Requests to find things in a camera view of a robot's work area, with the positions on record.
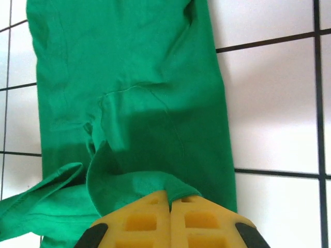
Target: yellow plastic part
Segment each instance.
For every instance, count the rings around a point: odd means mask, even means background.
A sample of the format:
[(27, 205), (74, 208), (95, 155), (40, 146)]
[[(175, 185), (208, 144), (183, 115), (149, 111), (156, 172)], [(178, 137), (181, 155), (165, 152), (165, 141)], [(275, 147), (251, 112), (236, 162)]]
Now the yellow plastic part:
[(246, 248), (235, 223), (254, 224), (199, 196), (172, 203), (158, 191), (100, 218), (108, 230), (99, 248)]

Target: green shirt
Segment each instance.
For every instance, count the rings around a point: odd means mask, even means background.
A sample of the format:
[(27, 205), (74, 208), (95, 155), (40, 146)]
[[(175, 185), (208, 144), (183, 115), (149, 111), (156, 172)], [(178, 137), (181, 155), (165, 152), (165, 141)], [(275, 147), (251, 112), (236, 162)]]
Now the green shirt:
[(0, 202), (0, 241), (71, 248), (156, 190), (236, 211), (207, 1), (28, 0), (44, 181)]

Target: white tile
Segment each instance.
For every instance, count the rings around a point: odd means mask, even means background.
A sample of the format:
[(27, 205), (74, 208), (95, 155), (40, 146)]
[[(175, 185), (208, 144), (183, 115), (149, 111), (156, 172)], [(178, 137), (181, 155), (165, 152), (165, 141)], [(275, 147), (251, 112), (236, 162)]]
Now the white tile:
[(26, 0), (12, 0), (11, 24), (26, 20)]
[(40, 236), (33, 234), (32, 232), (19, 236), (17, 238), (8, 239), (0, 243), (1, 248), (39, 248)]
[(6, 92), (0, 91), (0, 151), (4, 150)]
[(0, 154), (0, 178), (2, 178), (2, 164), (3, 164), (3, 154)]
[(329, 248), (331, 248), (331, 181), (326, 181), (326, 203), (327, 203), (327, 229), (329, 234)]
[(317, 179), (237, 174), (238, 213), (270, 247), (321, 247)]
[(0, 29), (3, 29), (9, 26), (10, 0), (1, 0), (0, 6)]
[(3, 199), (21, 194), (41, 180), (41, 157), (5, 155)]
[(331, 35), (322, 36), (322, 80), (326, 172), (331, 174)]
[(8, 30), (0, 33), (0, 89), (7, 85), (8, 34)]
[(216, 48), (311, 32), (312, 8), (311, 0), (209, 0)]
[(36, 82), (36, 62), (28, 24), (14, 27), (11, 30), (9, 86)]
[(320, 0), (321, 29), (331, 28), (331, 1)]
[(317, 173), (313, 39), (218, 59), (235, 167)]
[(5, 149), (41, 153), (36, 86), (8, 91)]

